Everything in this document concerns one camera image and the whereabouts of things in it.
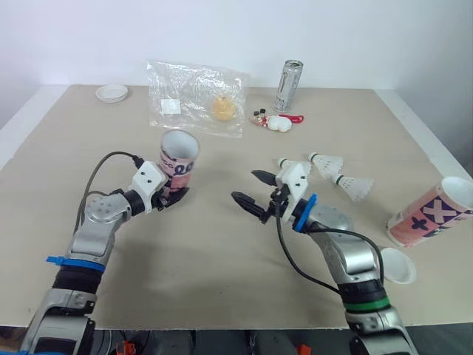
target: silver can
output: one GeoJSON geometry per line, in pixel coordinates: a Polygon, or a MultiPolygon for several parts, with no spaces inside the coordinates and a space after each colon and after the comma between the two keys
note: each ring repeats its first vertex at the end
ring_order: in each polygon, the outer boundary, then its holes
{"type": "Polygon", "coordinates": [[[278,92],[274,98],[273,105],[276,111],[287,111],[294,93],[296,92],[297,85],[299,84],[303,66],[304,64],[301,61],[289,60],[284,63],[278,92]]]}

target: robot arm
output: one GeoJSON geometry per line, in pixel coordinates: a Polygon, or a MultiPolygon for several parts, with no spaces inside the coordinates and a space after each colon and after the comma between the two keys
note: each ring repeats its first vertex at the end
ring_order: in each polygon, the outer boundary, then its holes
{"type": "Polygon", "coordinates": [[[179,201],[187,189],[162,196],[167,176],[150,161],[144,162],[127,192],[93,200],[85,208],[64,257],[47,261],[60,266],[52,288],[46,293],[28,327],[20,350],[24,353],[58,352],[89,354],[95,323],[86,315],[94,310],[95,292],[115,243],[115,232],[132,216],[149,213],[179,201]]]}
{"type": "Polygon", "coordinates": [[[356,333],[350,342],[352,354],[418,355],[390,305],[370,245],[344,233],[353,229],[351,219],[332,207],[315,204],[315,195],[309,201],[302,199],[309,172],[305,162],[285,164],[278,175],[253,171],[262,182],[276,186],[267,210],[241,192],[233,192],[232,197],[263,223],[270,216],[282,215],[282,222],[292,222],[295,231],[308,234],[319,245],[338,286],[347,323],[356,333]]]}

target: white label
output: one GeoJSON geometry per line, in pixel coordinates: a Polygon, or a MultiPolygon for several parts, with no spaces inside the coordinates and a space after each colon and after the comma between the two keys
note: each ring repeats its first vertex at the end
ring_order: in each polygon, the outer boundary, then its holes
{"type": "Polygon", "coordinates": [[[176,98],[162,98],[161,113],[164,115],[179,115],[180,101],[176,98]]]}

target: pink cup with black pattern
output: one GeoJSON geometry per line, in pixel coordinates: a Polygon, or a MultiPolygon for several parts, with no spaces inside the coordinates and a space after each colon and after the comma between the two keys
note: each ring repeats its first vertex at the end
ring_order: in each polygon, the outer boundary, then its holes
{"type": "Polygon", "coordinates": [[[199,150],[199,142],[190,133],[174,129],[164,134],[159,166],[168,175],[164,186],[165,197],[188,186],[199,150]]]}
{"type": "Polygon", "coordinates": [[[398,246],[416,246],[473,217],[473,183],[445,177],[387,222],[387,235],[398,246]]]}

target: small bread roll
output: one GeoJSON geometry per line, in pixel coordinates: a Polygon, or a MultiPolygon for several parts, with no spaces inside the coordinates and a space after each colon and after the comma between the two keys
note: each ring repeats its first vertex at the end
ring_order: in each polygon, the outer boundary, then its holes
{"type": "Polygon", "coordinates": [[[214,100],[214,117],[219,121],[229,121],[233,119],[237,108],[229,98],[219,96],[214,100]]]}

